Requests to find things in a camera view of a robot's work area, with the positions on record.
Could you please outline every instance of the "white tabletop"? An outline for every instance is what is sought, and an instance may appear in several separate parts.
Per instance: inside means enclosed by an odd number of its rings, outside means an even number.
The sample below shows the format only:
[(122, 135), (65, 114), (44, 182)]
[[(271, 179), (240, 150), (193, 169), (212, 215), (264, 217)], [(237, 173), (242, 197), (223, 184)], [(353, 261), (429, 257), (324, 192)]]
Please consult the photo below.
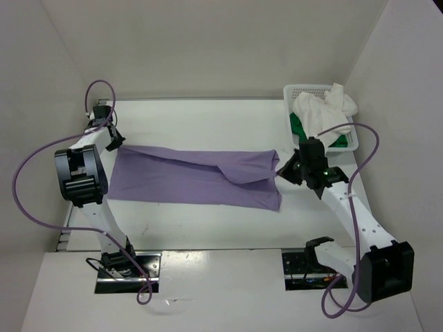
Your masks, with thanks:
[[(135, 294), (95, 295), (96, 272), (86, 257), (99, 254), (45, 255), (22, 332), (422, 331), (409, 293), (326, 318), (323, 290), (285, 291), (276, 249), (164, 252), (159, 293), (147, 306), (137, 304)], [(343, 303), (349, 290), (334, 294)], [(327, 308), (337, 311), (330, 300)]]
[[(293, 150), (289, 117), (282, 100), (145, 100), (117, 102), (118, 130), (128, 145), (181, 150), (264, 151), (275, 149), (288, 160)], [(102, 162), (111, 178), (116, 151)], [(353, 153), (332, 156), (350, 176)], [(353, 246), (339, 220), (306, 187), (281, 178), (279, 212), (227, 205), (109, 201), (117, 223), (137, 250), (210, 250), (303, 247), (307, 240), (329, 236)], [(358, 176), (354, 189), (368, 206)], [(89, 225), (74, 208), (69, 224)], [(73, 232), (67, 250), (99, 250), (88, 232)]]

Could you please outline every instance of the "plastic basket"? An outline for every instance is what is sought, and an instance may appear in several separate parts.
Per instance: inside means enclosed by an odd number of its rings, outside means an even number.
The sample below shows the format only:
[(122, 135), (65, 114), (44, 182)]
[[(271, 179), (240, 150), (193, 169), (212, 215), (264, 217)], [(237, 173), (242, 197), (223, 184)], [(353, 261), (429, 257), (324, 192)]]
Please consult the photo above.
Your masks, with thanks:
[[(332, 88), (332, 85), (317, 85), (317, 84), (291, 84), (286, 85), (283, 89), (283, 98), (284, 105), (288, 114), (292, 113), (292, 104), (293, 101), (300, 95), (302, 92), (312, 93), (316, 97), (321, 99), (325, 99), (325, 91), (328, 91)], [(349, 122), (352, 122), (352, 117), (347, 118)], [(298, 147), (298, 136), (292, 135), (293, 142)], [(347, 147), (330, 147), (327, 150), (327, 153), (332, 152), (347, 152), (354, 151), (357, 147), (359, 147), (359, 140), (357, 139), (357, 134), (355, 132), (355, 127), (351, 126), (351, 131), (346, 134), (347, 139)]]

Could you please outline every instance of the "lavender fabric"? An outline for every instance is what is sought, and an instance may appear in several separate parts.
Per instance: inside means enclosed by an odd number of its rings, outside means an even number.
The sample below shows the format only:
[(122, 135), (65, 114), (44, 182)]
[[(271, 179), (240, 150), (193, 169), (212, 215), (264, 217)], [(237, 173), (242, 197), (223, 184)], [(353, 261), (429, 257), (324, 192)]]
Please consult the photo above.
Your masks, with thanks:
[(275, 150), (177, 151), (126, 145), (118, 150), (108, 198), (278, 211), (278, 161)]

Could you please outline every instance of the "white towel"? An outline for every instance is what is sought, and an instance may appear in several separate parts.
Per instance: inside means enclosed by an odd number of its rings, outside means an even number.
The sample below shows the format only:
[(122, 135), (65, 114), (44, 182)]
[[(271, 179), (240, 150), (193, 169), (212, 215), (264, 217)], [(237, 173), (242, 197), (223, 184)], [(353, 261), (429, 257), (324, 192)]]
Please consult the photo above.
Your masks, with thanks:
[(344, 86), (334, 83), (331, 91), (325, 91), (325, 104), (341, 109), (346, 117), (355, 116), (359, 109), (354, 100), (344, 92)]
[[(352, 99), (343, 93), (343, 86), (334, 84), (331, 91), (325, 92), (326, 99), (317, 98), (311, 93), (302, 92), (294, 100), (292, 109), (300, 119), (306, 136), (315, 136), (320, 132), (336, 125), (347, 123), (347, 116), (357, 113), (357, 107)], [(327, 148), (340, 135), (351, 131), (350, 126), (340, 127), (321, 135), (318, 139)]]

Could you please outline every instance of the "white backdrop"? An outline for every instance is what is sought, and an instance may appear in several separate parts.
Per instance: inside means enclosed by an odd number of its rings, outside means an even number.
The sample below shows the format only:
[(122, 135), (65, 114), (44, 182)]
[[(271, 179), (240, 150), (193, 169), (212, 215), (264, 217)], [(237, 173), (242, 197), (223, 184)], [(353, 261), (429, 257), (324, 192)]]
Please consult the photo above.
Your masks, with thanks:
[(42, 3), (82, 76), (120, 98), (281, 98), (287, 84), (344, 83), (385, 0)]
[[(362, 177), (374, 215), (415, 249), (412, 295), (426, 332), (443, 326), (443, 15), (432, 0), (391, 0), (345, 89), (380, 134)], [(360, 130), (357, 160), (373, 147)]]
[[(38, 1), (0, 1), (0, 44), (0, 329), (16, 332), (57, 233), (32, 224), (15, 207), (12, 175), (35, 148), (83, 128), (86, 84)], [(25, 169), (19, 196), (31, 213), (61, 224), (66, 202), (53, 152)]]

